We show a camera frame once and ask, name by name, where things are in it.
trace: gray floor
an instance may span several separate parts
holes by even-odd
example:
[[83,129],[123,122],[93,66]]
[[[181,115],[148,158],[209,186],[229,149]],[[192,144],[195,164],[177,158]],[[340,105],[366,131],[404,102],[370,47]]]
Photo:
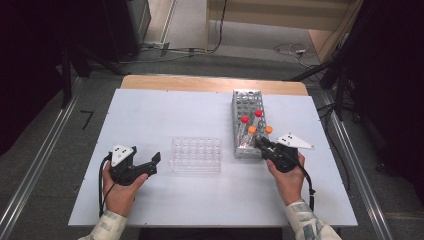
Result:
[[[189,42],[186,42],[187,45],[179,44],[179,41],[177,41],[179,37],[172,34],[172,31],[179,31],[174,30],[172,24],[169,31],[167,39],[171,44],[174,44],[171,45],[172,47],[197,47],[189,45]],[[168,53],[165,57],[160,58],[160,51],[150,50],[142,52],[134,61],[122,63],[118,66],[132,72],[132,74],[173,74],[237,77],[271,81],[286,80],[304,72],[305,67],[297,63],[289,55],[283,56],[276,53],[272,49],[273,45],[310,41],[310,39],[302,35],[304,34],[302,32],[292,32],[293,34],[291,35],[288,32],[286,33],[284,39],[278,39],[276,42],[272,42],[274,41],[272,39],[266,39],[266,41],[259,39],[259,42],[256,43],[243,43],[243,48],[231,47],[234,44],[230,43],[230,36],[225,35],[223,47],[213,55],[179,58],[185,55]],[[199,35],[198,39],[203,40],[203,38],[200,38],[200,36],[203,36],[202,33],[197,32],[196,34]],[[270,43],[257,44],[267,41],[270,41]],[[261,49],[263,46],[267,46],[266,51]],[[241,55],[246,51],[249,52],[247,55]],[[167,61],[167,59],[174,58],[178,59]],[[317,64],[317,61],[312,59],[307,63]],[[93,69],[94,71],[90,78],[83,79],[81,93],[69,120],[52,149],[47,164],[8,239],[78,239],[90,232],[90,228],[68,227],[67,224],[78,194],[78,187],[81,184],[94,150],[109,103],[115,89],[120,87],[123,78],[98,65],[93,65]],[[312,76],[310,79],[303,81],[307,85],[308,92],[313,97],[317,107],[325,105],[323,92],[317,84],[317,78],[321,76],[322,74],[317,74],[317,76]],[[35,159],[38,150],[60,112],[61,101],[62,96],[59,93],[28,126],[13,148],[0,156],[0,209],[5,210],[10,197],[16,191]],[[83,129],[83,126],[88,116],[82,113],[81,110],[94,111],[93,117],[85,129]],[[424,226],[424,209],[415,195],[413,187],[403,178],[387,174],[384,171],[375,171],[374,168],[380,161],[375,155],[365,129],[360,124],[352,121],[349,112],[344,114],[349,136],[354,143],[361,165],[386,216],[393,238],[419,239],[419,236],[422,238],[424,236],[424,229],[422,228]],[[331,123],[329,124],[329,131],[337,149],[341,151],[340,142]],[[341,159],[335,151],[334,156],[342,179],[347,183],[347,176],[343,170]],[[342,228],[342,237],[343,239],[378,239],[356,181],[351,174],[350,180],[350,193],[353,196],[351,203],[359,225],[352,228]],[[137,228],[128,227],[122,239],[137,239],[137,235]],[[293,239],[289,228],[285,229],[284,236],[285,239]]]

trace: white tabletop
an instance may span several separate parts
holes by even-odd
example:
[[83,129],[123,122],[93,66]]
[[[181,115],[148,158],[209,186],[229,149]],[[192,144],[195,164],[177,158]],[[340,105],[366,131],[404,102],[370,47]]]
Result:
[[[69,225],[98,221],[98,171],[116,144],[137,147],[134,164],[156,152],[158,173],[138,191],[128,225],[150,227],[279,227],[288,225],[275,181],[261,159],[234,159],[232,93],[125,90],[115,92],[82,182]],[[270,139],[288,132],[313,144],[306,157],[316,215],[333,226],[356,226],[330,146],[311,97],[263,95]],[[223,139],[221,172],[171,171],[172,137]],[[302,197],[309,201],[305,181]]]

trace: black wall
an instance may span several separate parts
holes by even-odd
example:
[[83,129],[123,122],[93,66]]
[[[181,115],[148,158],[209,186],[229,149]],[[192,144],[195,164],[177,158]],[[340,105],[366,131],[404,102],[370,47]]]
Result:
[[373,14],[345,63],[352,97],[384,139],[376,145],[381,161],[412,182],[424,203],[424,3],[364,7]]
[[43,37],[53,23],[31,21],[44,12],[17,3],[2,1],[0,7],[0,154],[62,86],[55,68],[60,43],[54,36]]

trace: black controller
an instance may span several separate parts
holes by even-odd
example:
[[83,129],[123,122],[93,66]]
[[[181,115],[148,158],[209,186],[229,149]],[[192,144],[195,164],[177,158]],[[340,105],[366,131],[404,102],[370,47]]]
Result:
[[268,138],[255,138],[255,147],[261,150],[263,159],[270,159],[280,172],[290,172],[298,166],[297,148],[275,143]]
[[133,165],[133,157],[137,153],[137,148],[132,147],[133,152],[128,155],[116,166],[110,168],[112,180],[119,185],[131,185],[135,179],[140,175],[146,173],[149,177],[157,173],[156,165],[160,162],[160,152],[153,156],[152,161],[141,164],[139,166]]

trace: black cable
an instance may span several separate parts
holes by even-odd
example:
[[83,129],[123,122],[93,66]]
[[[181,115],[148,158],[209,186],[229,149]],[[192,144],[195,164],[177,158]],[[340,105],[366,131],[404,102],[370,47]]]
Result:
[[[289,53],[282,53],[282,52],[280,52],[280,47],[281,46],[285,46],[285,45],[290,45],[289,46],[289,50],[288,50],[288,52]],[[291,50],[290,50],[290,48],[291,48],[291,46],[297,46],[297,45],[303,45],[305,48],[304,49],[302,49],[302,50],[305,50],[305,52],[303,52],[303,53],[298,53],[297,54],[297,57],[295,57],[294,55],[293,55],[293,53],[291,52]],[[273,47],[273,49],[274,49],[274,52],[276,52],[276,53],[278,53],[278,54],[280,54],[280,55],[286,55],[286,56],[291,56],[292,58],[294,58],[296,61],[297,61],[297,63],[299,63],[300,65],[302,65],[302,66],[304,66],[305,67],[305,71],[304,71],[304,73],[308,70],[308,69],[310,69],[310,68],[312,68],[312,67],[316,67],[316,66],[319,66],[319,65],[306,65],[305,63],[303,63],[303,62],[301,62],[300,61],[300,58],[302,57],[302,56],[304,56],[304,55],[306,55],[307,57],[309,57],[307,54],[306,54],[306,51],[309,49],[309,46],[306,44],[306,43],[281,43],[281,44],[279,44],[279,45],[277,45],[277,46],[275,46],[275,47]],[[319,78],[315,73],[313,74],[317,79],[318,79],[318,82],[319,81],[321,81],[321,78]],[[311,81],[311,82],[315,82],[315,80],[313,80],[312,78],[310,78],[310,77],[307,77],[307,79],[309,80],[309,81]]]
[[[225,16],[226,8],[227,8],[227,1],[228,0],[225,0],[224,7],[222,9],[222,15],[221,15],[220,26],[219,26],[219,40],[218,40],[218,44],[215,46],[214,49],[212,49],[212,50],[207,49],[206,52],[205,52],[205,49],[203,49],[203,48],[168,48],[167,51],[187,52],[188,53],[188,52],[190,52],[190,49],[193,49],[193,51],[191,51],[191,52],[195,52],[195,53],[208,53],[208,54],[210,54],[210,53],[216,52],[218,50],[218,48],[221,46],[221,42],[222,42],[222,27],[224,25],[224,16]],[[156,48],[156,47],[148,47],[148,48],[154,48],[154,49],[161,50],[160,48]]]
[[330,104],[327,104],[327,105],[325,105],[325,106],[319,107],[319,108],[317,108],[317,112],[321,111],[321,110],[322,110],[322,109],[324,109],[324,108],[332,107],[332,106],[334,106],[334,104],[335,104],[335,103],[330,103]]
[[99,217],[101,217],[103,215],[103,197],[102,197],[103,196],[103,194],[102,194],[103,168],[104,168],[106,161],[111,159],[111,157],[112,157],[112,153],[109,152],[109,154],[103,159],[102,163],[100,164],[100,169],[99,169]]
[[112,188],[115,186],[115,184],[116,184],[116,182],[113,182],[112,187],[110,187],[110,188],[109,188],[109,190],[107,190],[107,193],[106,193],[105,197],[103,198],[103,202],[102,202],[102,205],[101,205],[101,207],[100,207],[100,212],[101,212],[101,214],[99,213],[99,217],[101,217],[101,216],[103,215],[103,209],[104,209],[104,207],[105,207],[106,197],[109,195],[110,191],[111,191],[111,190],[112,190]]
[[335,103],[324,106],[324,107],[328,107],[328,110],[323,115],[319,116],[319,118],[321,119],[321,118],[326,117],[329,114],[331,114],[333,112],[334,106],[335,106]]
[[285,152],[282,152],[283,155],[285,157],[287,157],[288,159],[290,159],[290,161],[292,161],[294,164],[296,164],[296,166],[298,166],[300,168],[300,170],[302,171],[303,175],[306,178],[306,181],[308,181],[309,184],[309,207],[311,208],[312,211],[314,211],[314,205],[315,205],[315,199],[314,199],[314,194],[315,194],[315,190],[312,188],[312,179],[309,176],[308,172],[306,171],[306,169],[300,164],[299,160],[295,160],[293,159],[290,155],[288,155]]
[[[310,67],[312,67],[312,68],[314,68],[314,67],[317,67],[317,66],[319,66],[319,65],[309,65],[309,66],[310,66]],[[320,78],[320,77],[318,77],[318,76],[317,76],[317,73],[314,73],[313,75],[314,75],[314,76],[318,79],[318,82],[320,82],[320,81],[321,81],[321,78],[322,78],[323,76]]]

